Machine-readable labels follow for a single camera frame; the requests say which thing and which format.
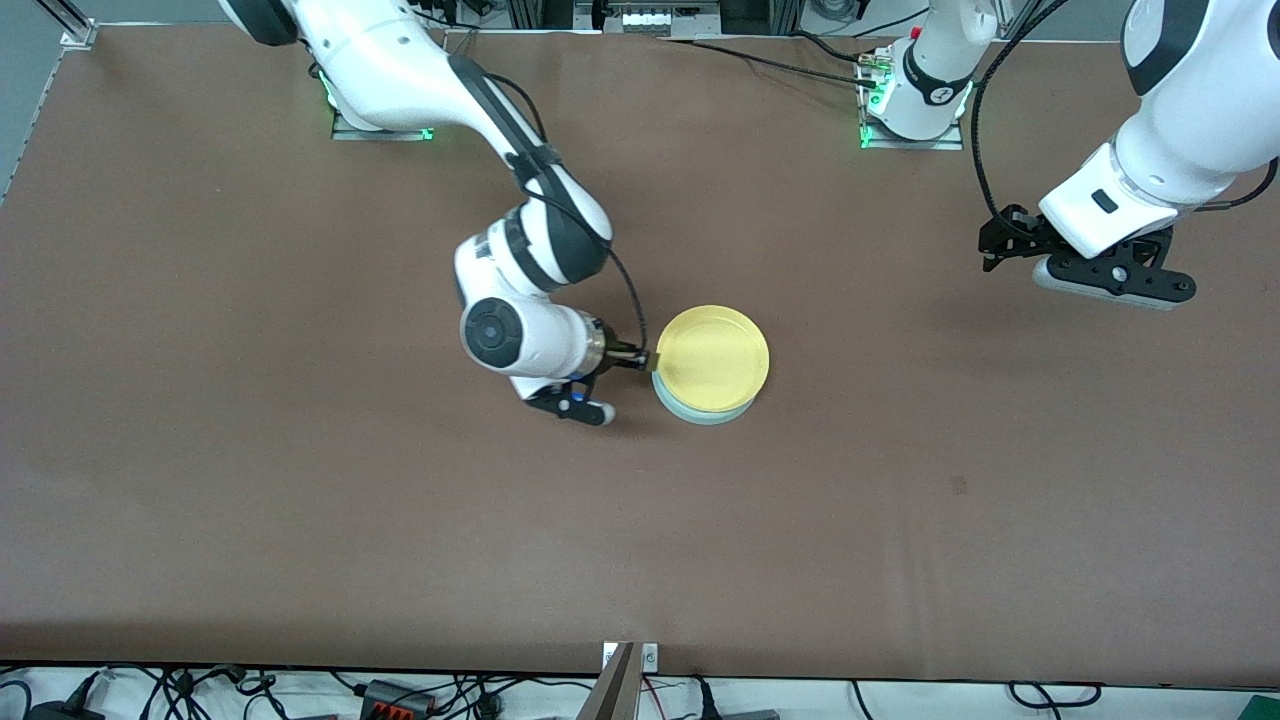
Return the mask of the yellow round plate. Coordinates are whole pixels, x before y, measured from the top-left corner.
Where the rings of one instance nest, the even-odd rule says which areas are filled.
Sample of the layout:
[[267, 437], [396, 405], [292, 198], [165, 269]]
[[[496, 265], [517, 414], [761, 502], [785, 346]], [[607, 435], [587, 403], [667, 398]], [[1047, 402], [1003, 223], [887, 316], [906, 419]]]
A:
[[771, 370], [771, 348], [760, 328], [721, 305], [680, 313], [660, 332], [655, 351], [654, 373], [678, 400], [705, 411], [756, 398]]

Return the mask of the light green round plate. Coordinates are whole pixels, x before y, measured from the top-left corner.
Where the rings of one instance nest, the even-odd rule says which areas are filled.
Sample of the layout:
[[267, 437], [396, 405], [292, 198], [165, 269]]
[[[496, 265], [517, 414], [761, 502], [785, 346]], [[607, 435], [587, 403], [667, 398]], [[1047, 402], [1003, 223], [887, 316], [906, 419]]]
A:
[[662, 380], [660, 375], [652, 374], [652, 386], [660, 404], [676, 418], [700, 427], [714, 427], [732, 421], [744, 415], [755, 402], [754, 398], [726, 411], [705, 411], [696, 409], [678, 400]]

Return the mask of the grey control device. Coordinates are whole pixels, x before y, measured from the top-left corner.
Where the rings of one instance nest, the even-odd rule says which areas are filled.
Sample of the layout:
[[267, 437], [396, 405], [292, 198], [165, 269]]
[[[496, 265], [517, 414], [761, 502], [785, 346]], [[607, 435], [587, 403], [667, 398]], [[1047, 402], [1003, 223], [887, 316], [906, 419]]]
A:
[[695, 40], [721, 33], [719, 0], [573, 0], [573, 29]]

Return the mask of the red and black connector box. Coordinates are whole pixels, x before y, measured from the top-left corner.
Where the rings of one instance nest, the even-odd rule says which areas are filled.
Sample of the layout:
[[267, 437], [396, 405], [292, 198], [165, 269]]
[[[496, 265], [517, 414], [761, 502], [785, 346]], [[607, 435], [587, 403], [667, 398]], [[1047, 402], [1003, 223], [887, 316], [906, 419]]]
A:
[[374, 680], [357, 685], [362, 700], [358, 720], [429, 720], [436, 707], [428, 691]]

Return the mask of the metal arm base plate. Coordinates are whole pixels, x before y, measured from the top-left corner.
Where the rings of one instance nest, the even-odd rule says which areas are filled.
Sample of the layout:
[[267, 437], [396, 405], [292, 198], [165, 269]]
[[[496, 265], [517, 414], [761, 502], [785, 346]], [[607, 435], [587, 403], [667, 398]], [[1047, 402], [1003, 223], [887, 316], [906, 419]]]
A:
[[332, 108], [330, 137], [337, 141], [365, 141], [365, 142], [430, 142], [434, 140], [434, 128], [424, 129], [379, 129], [353, 126], [340, 111], [342, 105], [329, 94], [326, 100]]
[[948, 102], [931, 106], [911, 88], [861, 91], [859, 145], [861, 149], [959, 152], [965, 149], [960, 120], [968, 90]]

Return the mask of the aluminium corner bracket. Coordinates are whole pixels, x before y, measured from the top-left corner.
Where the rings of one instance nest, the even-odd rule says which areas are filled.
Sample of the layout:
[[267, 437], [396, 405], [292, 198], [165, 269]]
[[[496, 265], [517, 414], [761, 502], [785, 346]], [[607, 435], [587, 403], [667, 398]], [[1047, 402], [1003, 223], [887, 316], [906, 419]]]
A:
[[76, 0], [35, 0], [61, 29], [60, 45], [64, 49], [91, 49], [99, 31], [96, 19], [86, 14]]

